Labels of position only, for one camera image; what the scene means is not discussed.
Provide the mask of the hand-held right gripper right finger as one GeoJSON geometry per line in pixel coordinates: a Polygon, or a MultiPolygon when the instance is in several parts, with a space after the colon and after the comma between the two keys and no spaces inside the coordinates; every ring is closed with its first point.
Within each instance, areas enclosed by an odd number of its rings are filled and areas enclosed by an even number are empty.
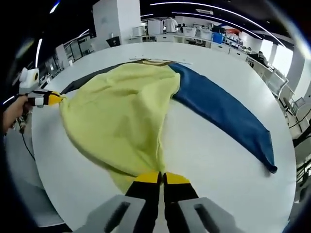
{"type": "Polygon", "coordinates": [[[242,233],[232,214],[199,197],[185,177],[163,175],[165,219],[171,233],[242,233]]]}

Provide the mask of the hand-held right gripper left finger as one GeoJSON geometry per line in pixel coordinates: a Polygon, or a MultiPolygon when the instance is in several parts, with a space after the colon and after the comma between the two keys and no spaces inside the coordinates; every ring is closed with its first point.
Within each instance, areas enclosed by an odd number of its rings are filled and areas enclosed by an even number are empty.
{"type": "Polygon", "coordinates": [[[137,176],[124,195],[92,211],[76,233],[152,233],[158,216],[161,172],[137,176]]]}

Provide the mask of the person's left hand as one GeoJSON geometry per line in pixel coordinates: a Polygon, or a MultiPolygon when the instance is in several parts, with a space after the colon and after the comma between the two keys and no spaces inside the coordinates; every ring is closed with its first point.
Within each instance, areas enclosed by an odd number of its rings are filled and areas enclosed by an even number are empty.
{"type": "Polygon", "coordinates": [[[17,118],[31,109],[32,106],[28,102],[28,97],[26,95],[19,96],[3,113],[3,133],[8,131],[17,118]]]}

